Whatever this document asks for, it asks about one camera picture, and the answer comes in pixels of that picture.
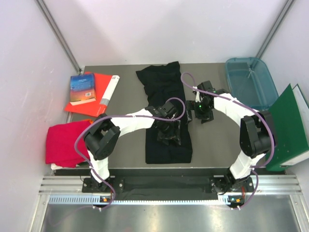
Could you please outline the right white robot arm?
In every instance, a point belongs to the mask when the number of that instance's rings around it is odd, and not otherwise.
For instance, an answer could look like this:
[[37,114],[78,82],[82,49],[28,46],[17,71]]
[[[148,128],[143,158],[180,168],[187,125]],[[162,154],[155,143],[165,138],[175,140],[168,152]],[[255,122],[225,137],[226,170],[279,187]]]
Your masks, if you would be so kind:
[[224,113],[239,126],[240,153],[225,174],[225,185],[230,191],[242,187],[258,162],[267,153],[274,153],[276,132],[269,111],[256,111],[233,98],[225,90],[216,90],[210,81],[193,86],[195,100],[186,102],[188,122],[192,114],[201,123],[214,119],[213,110]]

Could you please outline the red t-shirt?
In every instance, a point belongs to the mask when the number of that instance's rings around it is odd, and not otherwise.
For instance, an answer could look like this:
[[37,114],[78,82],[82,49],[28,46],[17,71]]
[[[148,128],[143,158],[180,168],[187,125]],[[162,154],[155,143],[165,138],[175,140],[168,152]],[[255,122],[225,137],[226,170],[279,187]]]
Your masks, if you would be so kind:
[[74,144],[89,125],[89,122],[82,120],[50,127],[46,136],[45,163],[74,168],[84,162],[84,158],[76,153]]

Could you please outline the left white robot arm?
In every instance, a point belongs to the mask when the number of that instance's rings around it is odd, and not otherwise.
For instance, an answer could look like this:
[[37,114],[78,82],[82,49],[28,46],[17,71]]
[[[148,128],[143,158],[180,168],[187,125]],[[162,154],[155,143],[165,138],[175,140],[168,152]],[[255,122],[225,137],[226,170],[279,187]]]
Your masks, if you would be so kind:
[[155,139],[165,145],[181,144],[181,118],[185,105],[180,111],[168,101],[163,106],[148,106],[135,113],[108,117],[101,114],[83,135],[91,162],[93,186],[98,191],[109,187],[108,156],[112,154],[118,139],[126,134],[154,128]]

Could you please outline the black t-shirt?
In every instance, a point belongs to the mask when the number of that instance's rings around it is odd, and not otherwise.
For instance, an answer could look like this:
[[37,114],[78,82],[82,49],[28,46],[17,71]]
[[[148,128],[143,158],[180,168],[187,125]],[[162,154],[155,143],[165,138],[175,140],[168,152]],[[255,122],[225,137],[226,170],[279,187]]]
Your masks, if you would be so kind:
[[[179,62],[167,65],[148,66],[136,71],[137,78],[144,85],[148,104],[162,106],[166,100],[176,97],[186,101]],[[145,161],[147,164],[190,163],[192,160],[192,142],[186,124],[187,117],[181,118],[181,144],[170,142],[169,145],[157,140],[158,130],[154,127],[146,130]]]

